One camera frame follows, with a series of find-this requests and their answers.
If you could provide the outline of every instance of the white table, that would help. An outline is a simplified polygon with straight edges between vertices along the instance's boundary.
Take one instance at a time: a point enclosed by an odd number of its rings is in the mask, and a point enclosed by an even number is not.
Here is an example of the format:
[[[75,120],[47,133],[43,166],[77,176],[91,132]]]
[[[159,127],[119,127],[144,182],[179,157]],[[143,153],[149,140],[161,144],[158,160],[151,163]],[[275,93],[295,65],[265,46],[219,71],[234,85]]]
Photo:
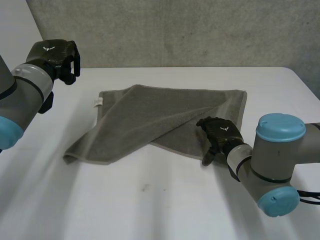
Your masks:
[[[83,69],[73,86],[57,81],[54,106],[0,155],[0,239],[4,240],[313,240],[320,207],[299,204],[265,216],[218,166],[147,145],[111,165],[66,165],[64,150],[96,121],[99,91],[134,84],[246,90],[241,133],[253,145],[267,113],[320,122],[320,101],[287,68]],[[292,184],[318,191],[320,164],[296,167]]]

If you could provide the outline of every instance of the towel fold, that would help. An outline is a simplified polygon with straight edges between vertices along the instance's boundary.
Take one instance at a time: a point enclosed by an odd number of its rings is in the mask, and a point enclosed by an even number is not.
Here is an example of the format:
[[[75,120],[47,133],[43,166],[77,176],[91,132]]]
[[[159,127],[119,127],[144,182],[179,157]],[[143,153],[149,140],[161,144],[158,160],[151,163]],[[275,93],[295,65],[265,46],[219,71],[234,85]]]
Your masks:
[[[68,164],[77,159],[110,164],[149,143],[202,159],[210,144],[197,121],[219,117],[240,129],[247,93],[134,85],[99,97],[97,124],[65,152]]]

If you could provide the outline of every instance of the towel tag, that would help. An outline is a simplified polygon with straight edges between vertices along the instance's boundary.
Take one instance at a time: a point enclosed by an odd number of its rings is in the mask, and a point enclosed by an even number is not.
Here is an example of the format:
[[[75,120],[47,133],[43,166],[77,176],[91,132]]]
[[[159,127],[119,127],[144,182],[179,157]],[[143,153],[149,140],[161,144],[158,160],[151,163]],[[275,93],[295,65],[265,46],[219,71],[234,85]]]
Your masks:
[[[93,107],[102,106],[103,103],[104,103],[104,98],[98,97],[98,99],[94,100]]]

